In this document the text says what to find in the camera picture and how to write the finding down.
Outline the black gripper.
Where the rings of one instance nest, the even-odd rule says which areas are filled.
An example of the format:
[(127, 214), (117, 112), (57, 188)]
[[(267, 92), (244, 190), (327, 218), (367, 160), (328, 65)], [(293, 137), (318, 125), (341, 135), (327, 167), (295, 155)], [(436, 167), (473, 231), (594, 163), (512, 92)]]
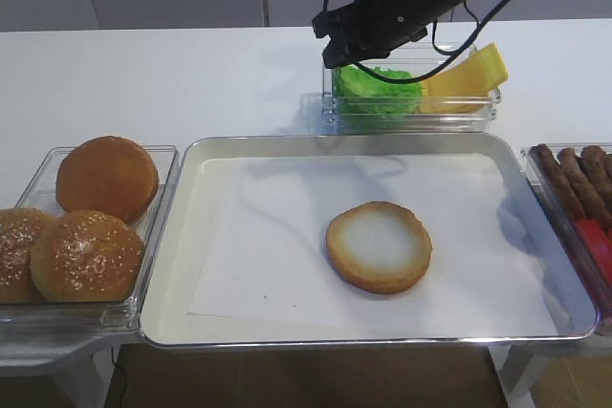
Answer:
[(322, 58), (334, 69), (372, 58), (385, 58), (410, 41), (425, 34), (423, 28), (459, 0), (353, 0), (331, 9), (323, 0), (321, 12), (313, 19), (318, 38), (329, 42)]

